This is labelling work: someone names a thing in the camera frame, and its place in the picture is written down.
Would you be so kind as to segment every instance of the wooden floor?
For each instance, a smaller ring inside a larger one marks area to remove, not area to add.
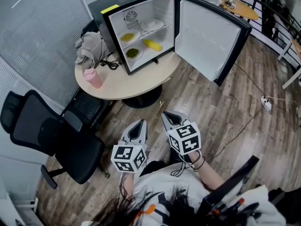
[[[282,84],[293,74],[291,68],[277,60],[269,48],[253,38],[245,44],[236,64],[245,70],[267,96],[297,100],[301,103],[301,88],[294,82],[286,90]],[[163,131],[161,113],[164,110],[183,112],[194,120],[201,132],[202,153],[210,159],[234,138],[260,110],[262,93],[234,65],[221,87],[182,61],[172,78],[163,85],[160,99],[145,109],[132,109],[118,101],[106,117],[97,135],[107,144],[116,143],[122,130],[135,120],[144,118],[149,126],[150,160],[166,158],[169,145]],[[253,188],[265,184],[268,189],[281,187],[292,190],[301,186],[301,130],[294,132],[295,105],[275,101],[271,111],[262,109],[240,136],[213,161],[211,166],[227,179],[251,156],[260,158],[246,185]],[[50,189],[45,180],[38,189],[39,214],[48,226],[79,226],[91,220],[102,205],[118,191],[120,173],[110,165],[110,154],[103,164],[110,179],[96,171],[90,182],[75,183],[66,173],[56,179],[58,188]],[[59,167],[50,158],[47,168]]]

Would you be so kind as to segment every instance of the table base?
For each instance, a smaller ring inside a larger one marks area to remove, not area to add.
[[[126,104],[129,107],[135,108],[135,109],[141,109],[141,108],[146,108],[153,103],[155,103],[162,92],[162,85],[159,85],[155,89],[152,89],[149,92],[146,92],[142,95],[132,97],[129,99],[123,99],[123,103]]]

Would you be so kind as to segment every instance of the mini fridge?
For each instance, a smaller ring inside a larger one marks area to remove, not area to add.
[[[221,85],[252,29],[244,19],[203,0],[96,0],[88,7],[129,75],[174,52]]]

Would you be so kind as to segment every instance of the pink cup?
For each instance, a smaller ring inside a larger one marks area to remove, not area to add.
[[[102,79],[97,74],[96,69],[93,69],[93,68],[85,70],[84,79],[97,89],[103,85]]]

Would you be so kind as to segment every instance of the fridge fan vent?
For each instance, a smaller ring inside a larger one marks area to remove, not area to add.
[[[138,13],[134,9],[135,7],[131,7],[123,10],[124,20],[127,24],[127,29],[132,29],[139,25],[138,22]]]

